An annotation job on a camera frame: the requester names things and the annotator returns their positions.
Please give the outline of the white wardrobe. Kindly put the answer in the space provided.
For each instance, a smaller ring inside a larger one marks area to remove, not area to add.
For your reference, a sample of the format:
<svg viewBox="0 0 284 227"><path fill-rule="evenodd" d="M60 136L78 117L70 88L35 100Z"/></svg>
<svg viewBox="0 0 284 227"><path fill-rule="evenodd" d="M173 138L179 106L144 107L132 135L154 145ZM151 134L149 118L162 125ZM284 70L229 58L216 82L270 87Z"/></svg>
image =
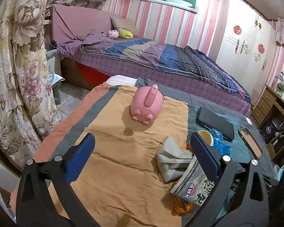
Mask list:
<svg viewBox="0 0 284 227"><path fill-rule="evenodd" d="M248 91L255 105L272 67L276 31L242 0L223 0L208 56Z"/></svg>

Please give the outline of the grey folded cloth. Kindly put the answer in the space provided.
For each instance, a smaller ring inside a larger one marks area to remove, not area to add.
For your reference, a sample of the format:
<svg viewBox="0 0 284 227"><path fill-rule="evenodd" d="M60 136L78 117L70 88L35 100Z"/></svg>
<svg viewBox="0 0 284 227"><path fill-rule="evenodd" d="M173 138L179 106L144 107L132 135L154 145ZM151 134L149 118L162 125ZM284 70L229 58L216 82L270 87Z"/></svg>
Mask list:
<svg viewBox="0 0 284 227"><path fill-rule="evenodd" d="M174 137L168 137L156 154L157 166L165 183L180 178L190 165L193 154L179 147Z"/></svg>

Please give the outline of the striped purple blue blanket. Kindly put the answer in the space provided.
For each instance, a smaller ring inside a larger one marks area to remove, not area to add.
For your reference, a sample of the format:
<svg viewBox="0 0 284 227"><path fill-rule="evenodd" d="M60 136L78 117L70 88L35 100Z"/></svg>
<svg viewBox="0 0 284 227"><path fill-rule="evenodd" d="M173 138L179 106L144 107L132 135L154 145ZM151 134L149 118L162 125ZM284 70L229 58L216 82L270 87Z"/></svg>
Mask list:
<svg viewBox="0 0 284 227"><path fill-rule="evenodd" d="M200 80L245 101L250 94L235 78L226 73L214 60L190 46L183 48L147 38L93 38L90 34L80 49L87 54L98 54L131 61L160 72L174 73Z"/></svg>

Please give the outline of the grey teal bed cover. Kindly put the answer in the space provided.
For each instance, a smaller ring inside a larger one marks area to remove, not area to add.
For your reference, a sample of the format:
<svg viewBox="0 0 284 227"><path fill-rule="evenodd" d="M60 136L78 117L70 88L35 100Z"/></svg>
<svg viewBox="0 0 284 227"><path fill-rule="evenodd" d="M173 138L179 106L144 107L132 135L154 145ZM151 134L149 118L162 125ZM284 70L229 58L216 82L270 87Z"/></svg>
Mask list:
<svg viewBox="0 0 284 227"><path fill-rule="evenodd" d="M25 163L17 226L269 226L273 166L239 112L139 80L96 86Z"/></svg>

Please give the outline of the floral curtain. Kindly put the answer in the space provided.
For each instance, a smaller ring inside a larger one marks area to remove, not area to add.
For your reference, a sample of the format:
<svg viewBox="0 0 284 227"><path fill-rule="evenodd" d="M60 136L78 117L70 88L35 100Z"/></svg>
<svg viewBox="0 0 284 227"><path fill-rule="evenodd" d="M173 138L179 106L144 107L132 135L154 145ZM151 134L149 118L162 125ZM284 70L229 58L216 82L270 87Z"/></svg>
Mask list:
<svg viewBox="0 0 284 227"><path fill-rule="evenodd" d="M61 122L44 43L47 0L0 0L0 149L18 169Z"/></svg>

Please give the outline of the beige pillow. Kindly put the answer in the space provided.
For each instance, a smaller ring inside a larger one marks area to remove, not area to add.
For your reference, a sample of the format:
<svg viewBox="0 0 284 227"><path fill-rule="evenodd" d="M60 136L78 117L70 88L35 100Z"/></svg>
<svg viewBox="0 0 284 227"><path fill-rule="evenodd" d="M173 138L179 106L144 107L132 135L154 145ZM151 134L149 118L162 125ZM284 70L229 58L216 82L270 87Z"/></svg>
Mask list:
<svg viewBox="0 0 284 227"><path fill-rule="evenodd" d="M128 30L134 37L139 37L139 31L136 24L130 19L124 19L122 17L110 17L111 24L117 31Z"/></svg>

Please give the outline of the pink plush toy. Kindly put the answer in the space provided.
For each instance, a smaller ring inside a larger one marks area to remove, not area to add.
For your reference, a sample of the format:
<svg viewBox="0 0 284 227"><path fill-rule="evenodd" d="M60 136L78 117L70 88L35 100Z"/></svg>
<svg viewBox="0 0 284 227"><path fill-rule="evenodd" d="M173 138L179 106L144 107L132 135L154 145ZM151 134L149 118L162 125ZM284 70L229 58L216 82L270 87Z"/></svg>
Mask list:
<svg viewBox="0 0 284 227"><path fill-rule="evenodd" d="M117 30L105 31L105 32L103 32L103 35L108 37L108 38L118 38L119 37L119 33L118 33Z"/></svg>

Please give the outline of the grey patterned snack bag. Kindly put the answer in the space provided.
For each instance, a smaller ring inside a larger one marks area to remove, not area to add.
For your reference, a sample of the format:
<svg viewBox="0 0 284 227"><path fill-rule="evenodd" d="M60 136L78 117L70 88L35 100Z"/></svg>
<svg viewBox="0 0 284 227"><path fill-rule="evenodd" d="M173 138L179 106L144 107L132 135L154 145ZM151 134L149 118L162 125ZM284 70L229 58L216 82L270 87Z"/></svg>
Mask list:
<svg viewBox="0 0 284 227"><path fill-rule="evenodd" d="M207 178L196 156L194 156L186 171L170 192L184 203L202 206L213 191L214 186L215 183Z"/></svg>

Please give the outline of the white round cup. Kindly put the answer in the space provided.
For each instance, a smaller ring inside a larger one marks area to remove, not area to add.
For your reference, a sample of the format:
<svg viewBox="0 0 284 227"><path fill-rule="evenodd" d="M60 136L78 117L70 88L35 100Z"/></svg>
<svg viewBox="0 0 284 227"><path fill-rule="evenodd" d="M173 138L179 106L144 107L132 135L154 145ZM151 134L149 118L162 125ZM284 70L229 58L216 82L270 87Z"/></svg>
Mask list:
<svg viewBox="0 0 284 227"><path fill-rule="evenodd" d="M197 133L203 139L205 144L207 144L209 146L213 146L213 143L214 143L213 136L210 134L209 131L207 131L207 130L199 130Z"/></svg>

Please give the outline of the wooden desk with drawers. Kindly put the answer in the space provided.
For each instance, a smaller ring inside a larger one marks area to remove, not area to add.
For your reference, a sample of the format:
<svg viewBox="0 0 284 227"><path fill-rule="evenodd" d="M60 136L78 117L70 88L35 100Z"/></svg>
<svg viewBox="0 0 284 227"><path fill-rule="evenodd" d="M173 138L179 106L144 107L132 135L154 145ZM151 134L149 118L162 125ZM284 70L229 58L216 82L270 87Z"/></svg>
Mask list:
<svg viewBox="0 0 284 227"><path fill-rule="evenodd" d="M259 100L253 107L251 119L259 131L267 121L273 121L278 131L266 148L274 163L280 163L284 157L284 100L271 87L265 86Z"/></svg>

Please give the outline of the pink piggy bank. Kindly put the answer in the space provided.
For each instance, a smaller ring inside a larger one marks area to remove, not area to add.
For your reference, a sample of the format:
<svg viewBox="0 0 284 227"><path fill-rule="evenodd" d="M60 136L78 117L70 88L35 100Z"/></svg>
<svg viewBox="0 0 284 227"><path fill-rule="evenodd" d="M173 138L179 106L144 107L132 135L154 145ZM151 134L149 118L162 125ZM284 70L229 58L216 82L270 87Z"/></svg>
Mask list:
<svg viewBox="0 0 284 227"><path fill-rule="evenodd" d="M130 104L132 120L144 125L152 124L159 116L163 103L164 96L157 84L139 87Z"/></svg>

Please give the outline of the black box under desk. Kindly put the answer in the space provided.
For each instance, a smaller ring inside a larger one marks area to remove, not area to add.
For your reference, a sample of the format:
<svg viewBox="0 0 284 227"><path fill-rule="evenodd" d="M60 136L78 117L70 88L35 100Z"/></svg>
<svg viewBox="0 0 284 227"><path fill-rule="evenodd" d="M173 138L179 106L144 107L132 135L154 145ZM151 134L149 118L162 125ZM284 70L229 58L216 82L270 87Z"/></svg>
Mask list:
<svg viewBox="0 0 284 227"><path fill-rule="evenodd" d="M268 144L273 138L275 138L275 133L278 131L277 126L273 121L267 121L261 128L260 134L264 139L264 142Z"/></svg>

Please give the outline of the large purple bed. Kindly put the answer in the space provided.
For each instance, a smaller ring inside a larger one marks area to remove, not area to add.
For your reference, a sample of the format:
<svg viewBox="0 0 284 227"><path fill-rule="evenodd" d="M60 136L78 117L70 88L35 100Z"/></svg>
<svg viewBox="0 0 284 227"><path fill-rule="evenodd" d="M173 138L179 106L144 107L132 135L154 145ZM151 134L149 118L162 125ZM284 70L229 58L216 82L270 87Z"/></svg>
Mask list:
<svg viewBox="0 0 284 227"><path fill-rule="evenodd" d="M244 115L247 90L214 60L189 46L177 47L139 37L109 38L115 14L64 5L52 6L52 39L60 56L74 61L90 83L98 76L124 75L202 97Z"/></svg>

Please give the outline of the orange towel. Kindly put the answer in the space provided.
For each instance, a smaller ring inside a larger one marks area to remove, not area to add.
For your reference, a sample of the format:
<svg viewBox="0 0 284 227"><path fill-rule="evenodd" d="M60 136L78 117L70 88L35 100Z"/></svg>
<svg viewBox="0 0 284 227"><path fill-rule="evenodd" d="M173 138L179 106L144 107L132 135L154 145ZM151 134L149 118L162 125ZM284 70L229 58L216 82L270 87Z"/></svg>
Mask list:
<svg viewBox="0 0 284 227"><path fill-rule="evenodd" d="M156 154L169 137L186 145L188 103L165 96L159 116L146 126L130 116L135 92L132 86L94 88L43 141L40 156L64 153L91 133L95 149L71 186L94 219L101 226L180 226Z"/></svg>

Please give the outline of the orange plastic wrapper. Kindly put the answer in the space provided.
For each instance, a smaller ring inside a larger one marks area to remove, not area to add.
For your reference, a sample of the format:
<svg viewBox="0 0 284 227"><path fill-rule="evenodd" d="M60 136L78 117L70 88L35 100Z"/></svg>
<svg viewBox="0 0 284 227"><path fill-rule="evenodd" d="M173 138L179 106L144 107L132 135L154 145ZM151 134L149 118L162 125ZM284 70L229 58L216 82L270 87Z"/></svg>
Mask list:
<svg viewBox="0 0 284 227"><path fill-rule="evenodd" d="M173 208L172 213L174 215L184 217L184 216L194 216L191 211L195 208L195 205L191 202L182 201L177 196L172 196Z"/></svg>

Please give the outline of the blue plastic bag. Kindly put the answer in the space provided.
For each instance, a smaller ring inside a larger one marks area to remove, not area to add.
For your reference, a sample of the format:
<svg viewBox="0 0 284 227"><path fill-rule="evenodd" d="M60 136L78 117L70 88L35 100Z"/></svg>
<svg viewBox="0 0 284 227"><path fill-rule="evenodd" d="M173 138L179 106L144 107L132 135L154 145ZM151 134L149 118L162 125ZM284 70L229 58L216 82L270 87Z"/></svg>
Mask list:
<svg viewBox="0 0 284 227"><path fill-rule="evenodd" d="M213 136L213 147L222 155L230 155L231 147L224 143L224 138L221 132L215 129L209 130L210 134Z"/></svg>

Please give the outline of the yellow plush toy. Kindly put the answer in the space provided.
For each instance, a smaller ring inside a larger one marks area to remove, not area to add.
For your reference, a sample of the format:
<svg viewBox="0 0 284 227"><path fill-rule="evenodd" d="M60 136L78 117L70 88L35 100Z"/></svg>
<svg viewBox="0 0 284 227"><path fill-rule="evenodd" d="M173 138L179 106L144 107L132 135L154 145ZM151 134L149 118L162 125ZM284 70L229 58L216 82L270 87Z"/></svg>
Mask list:
<svg viewBox="0 0 284 227"><path fill-rule="evenodd" d="M121 38L121 39L132 39L132 38L134 38L133 33L129 30L126 30L126 29L119 30L118 33L119 33L118 37Z"/></svg>

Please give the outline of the black wallet case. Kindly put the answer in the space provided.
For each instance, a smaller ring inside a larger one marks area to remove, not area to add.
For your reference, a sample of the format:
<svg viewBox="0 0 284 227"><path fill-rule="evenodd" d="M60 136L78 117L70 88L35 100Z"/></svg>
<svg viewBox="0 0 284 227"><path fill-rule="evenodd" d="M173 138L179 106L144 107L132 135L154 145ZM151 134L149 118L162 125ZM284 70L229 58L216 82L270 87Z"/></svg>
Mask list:
<svg viewBox="0 0 284 227"><path fill-rule="evenodd" d="M227 141L234 140L233 124L205 107L199 108L196 115L196 122L207 129L219 131Z"/></svg>

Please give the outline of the beige phone case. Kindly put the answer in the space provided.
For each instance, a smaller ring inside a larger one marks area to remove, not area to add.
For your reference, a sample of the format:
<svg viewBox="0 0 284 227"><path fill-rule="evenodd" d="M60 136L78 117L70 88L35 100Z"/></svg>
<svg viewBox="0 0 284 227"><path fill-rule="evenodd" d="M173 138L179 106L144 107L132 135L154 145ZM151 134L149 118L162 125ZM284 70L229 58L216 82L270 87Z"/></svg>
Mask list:
<svg viewBox="0 0 284 227"><path fill-rule="evenodd" d="M254 158L259 160L263 156L264 151L257 140L254 138L250 130L246 127L240 128L238 134L242 138L246 146L249 148Z"/></svg>

